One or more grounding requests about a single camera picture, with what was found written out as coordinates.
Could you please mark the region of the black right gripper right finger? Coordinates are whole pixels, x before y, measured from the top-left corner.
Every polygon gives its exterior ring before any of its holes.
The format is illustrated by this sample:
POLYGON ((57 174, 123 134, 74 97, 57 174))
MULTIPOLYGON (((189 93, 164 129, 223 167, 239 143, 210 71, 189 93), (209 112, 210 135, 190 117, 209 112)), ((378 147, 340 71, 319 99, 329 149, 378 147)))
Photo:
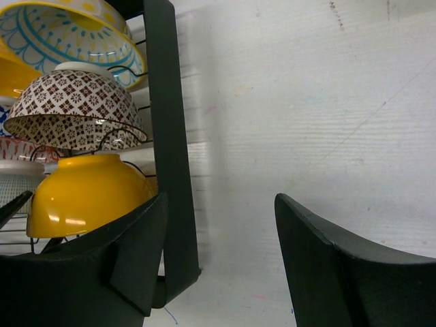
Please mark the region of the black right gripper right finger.
POLYGON ((298 326, 434 326, 435 260, 365 239, 275 197, 298 326))

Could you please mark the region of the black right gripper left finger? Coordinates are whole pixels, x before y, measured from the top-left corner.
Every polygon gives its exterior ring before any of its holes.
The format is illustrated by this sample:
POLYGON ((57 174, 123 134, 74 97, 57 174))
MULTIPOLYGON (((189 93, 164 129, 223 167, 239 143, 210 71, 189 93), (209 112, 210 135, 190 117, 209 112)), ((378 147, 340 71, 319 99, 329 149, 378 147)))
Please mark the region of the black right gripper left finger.
POLYGON ((141 326, 151 313, 168 198, 44 253, 1 258, 2 326, 141 326))

